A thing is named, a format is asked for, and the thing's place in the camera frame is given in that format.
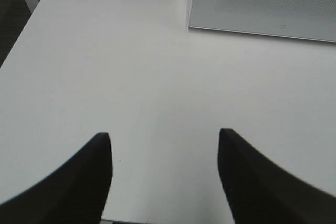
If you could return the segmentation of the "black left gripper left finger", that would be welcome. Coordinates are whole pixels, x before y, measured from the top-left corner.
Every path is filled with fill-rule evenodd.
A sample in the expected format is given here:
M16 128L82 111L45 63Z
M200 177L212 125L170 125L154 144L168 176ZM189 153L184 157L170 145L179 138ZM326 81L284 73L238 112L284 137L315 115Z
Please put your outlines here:
M46 178L1 204L1 223L100 223L113 177L112 148L97 133Z

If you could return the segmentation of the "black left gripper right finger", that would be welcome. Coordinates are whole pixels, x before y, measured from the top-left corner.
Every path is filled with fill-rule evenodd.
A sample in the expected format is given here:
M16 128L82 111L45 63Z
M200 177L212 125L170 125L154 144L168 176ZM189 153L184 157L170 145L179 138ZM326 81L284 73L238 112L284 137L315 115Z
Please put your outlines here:
M233 129L221 129L217 167L235 223L335 223L335 197L295 177Z

